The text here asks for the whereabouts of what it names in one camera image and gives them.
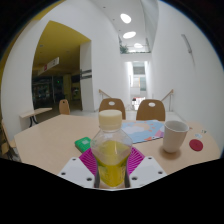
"bottle label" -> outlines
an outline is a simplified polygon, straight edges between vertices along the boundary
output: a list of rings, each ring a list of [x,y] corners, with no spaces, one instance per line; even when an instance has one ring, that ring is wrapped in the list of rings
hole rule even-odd
[[[110,187],[120,185],[124,181],[127,158],[116,165],[107,165],[96,157],[100,179]]]

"chair backrest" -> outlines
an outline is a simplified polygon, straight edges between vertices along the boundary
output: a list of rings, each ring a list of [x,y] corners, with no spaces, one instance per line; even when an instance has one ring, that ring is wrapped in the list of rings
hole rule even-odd
[[[125,108],[121,99],[116,98],[103,99],[100,104],[99,112],[102,110],[120,110],[122,112],[122,119],[123,120],[126,119]]]
[[[165,107],[160,100],[143,100],[138,108],[136,120],[158,120],[165,121]]]
[[[65,100],[65,99],[60,100],[59,112],[60,112],[60,114],[66,114],[66,115],[70,114],[69,104],[68,104],[67,100]]]

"paper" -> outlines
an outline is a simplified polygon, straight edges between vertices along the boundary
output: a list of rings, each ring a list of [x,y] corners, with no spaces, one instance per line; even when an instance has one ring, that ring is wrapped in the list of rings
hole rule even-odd
[[[133,144],[164,136],[164,124],[157,120],[124,122],[121,128],[132,139]]]

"green object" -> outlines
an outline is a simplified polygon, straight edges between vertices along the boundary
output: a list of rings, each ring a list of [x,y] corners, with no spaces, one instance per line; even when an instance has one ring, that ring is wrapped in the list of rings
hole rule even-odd
[[[120,53],[121,54],[128,54],[128,46],[127,45],[123,46],[123,45],[120,44]]]
[[[91,139],[88,137],[81,138],[75,141],[75,146],[81,153],[83,153],[90,148],[90,141]]]

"ceiling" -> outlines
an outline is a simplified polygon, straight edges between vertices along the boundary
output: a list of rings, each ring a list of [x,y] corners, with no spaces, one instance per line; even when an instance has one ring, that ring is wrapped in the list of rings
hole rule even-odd
[[[140,0],[91,0],[110,19],[114,25],[122,45],[131,46],[130,50],[144,51],[143,48],[134,48],[135,43],[146,45],[145,19]],[[131,22],[124,23],[120,15],[127,14],[131,17]],[[126,32],[135,31],[136,35],[130,39],[124,39]]]
[[[90,39],[57,22],[50,21],[37,44],[32,75],[37,76],[45,64],[59,57],[59,64],[40,76],[79,74],[80,45]]]

